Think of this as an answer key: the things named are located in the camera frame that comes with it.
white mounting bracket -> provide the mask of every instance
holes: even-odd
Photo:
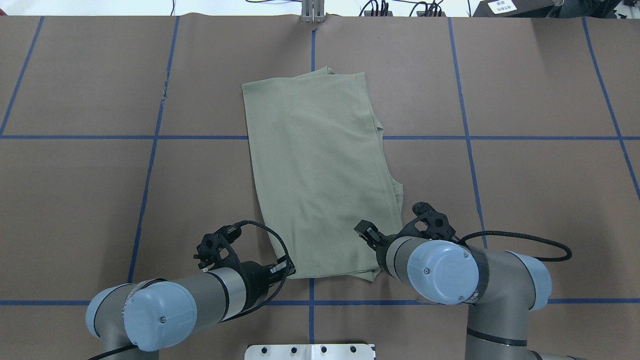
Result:
[[[324,22],[324,0],[302,0],[302,22]]]
[[[244,360],[376,360],[373,344],[252,345]]]

gray robot arm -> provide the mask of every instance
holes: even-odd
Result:
[[[262,266],[238,260],[230,244],[246,224],[262,227],[280,240],[285,256],[277,264]],[[224,258],[220,255],[223,249],[228,250]],[[262,307],[295,271],[282,239],[251,221],[206,234],[197,250],[194,258],[200,260],[201,274],[176,281],[158,278],[123,284],[93,298],[85,318],[89,332],[100,339],[106,353],[126,349],[109,360],[158,359],[159,349]],[[279,287],[266,299],[269,287],[278,282]]]
[[[386,273],[423,297],[469,304],[466,360],[577,359],[527,348],[529,312],[546,305],[551,294],[551,276],[541,261],[467,245],[429,204],[417,203],[413,211],[417,218],[399,234],[385,236],[365,220],[355,231],[376,251]],[[428,228],[418,231],[417,221]],[[570,258],[566,250],[561,259]]]

white floor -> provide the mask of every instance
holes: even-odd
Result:
[[[207,15],[281,15],[299,14],[298,2],[274,0],[268,3],[248,3],[244,0],[175,0],[175,14],[203,13]],[[327,13],[357,16],[366,0],[325,0]],[[470,0],[475,11],[479,0]],[[447,16],[466,17],[466,0],[443,0],[440,5]],[[413,4],[391,1],[389,10],[394,16],[408,16]],[[169,15],[172,0],[0,0],[0,8],[9,15]],[[638,7],[622,4],[618,13],[640,19]]]

green cloth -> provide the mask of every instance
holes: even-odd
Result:
[[[289,249],[291,277],[373,281],[376,254],[353,228],[366,219],[383,233],[402,229],[403,186],[389,174],[364,73],[325,67],[244,84],[243,93],[262,216]]]

light blue cap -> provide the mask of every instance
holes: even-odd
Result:
[[[547,267],[536,258],[517,254],[513,251],[507,252],[514,254],[518,259],[520,259],[520,261],[522,261],[529,271],[529,275],[531,275],[531,280],[533,280],[533,286],[536,289],[536,301],[533,303],[533,307],[530,308],[529,311],[542,309],[547,305],[549,296],[551,296],[552,283],[549,270],[547,270]]]
[[[183,286],[163,281],[137,291],[125,304],[124,329],[142,351],[174,346],[193,331],[196,302]]]
[[[113,290],[126,285],[131,284],[122,284],[102,290],[98,293],[98,295],[93,297],[93,300],[91,300],[91,302],[89,303],[89,307],[86,308],[86,314],[84,315],[84,323],[86,324],[86,328],[89,329],[91,335],[95,336],[96,338],[100,338],[100,336],[98,336],[98,333],[95,331],[95,314],[98,312],[98,308],[100,307],[104,299],[106,299],[106,297],[109,296],[109,294],[112,293]]]
[[[467,300],[478,285],[479,272],[471,252],[444,240],[431,240],[409,256],[407,274],[423,297],[453,305]]]

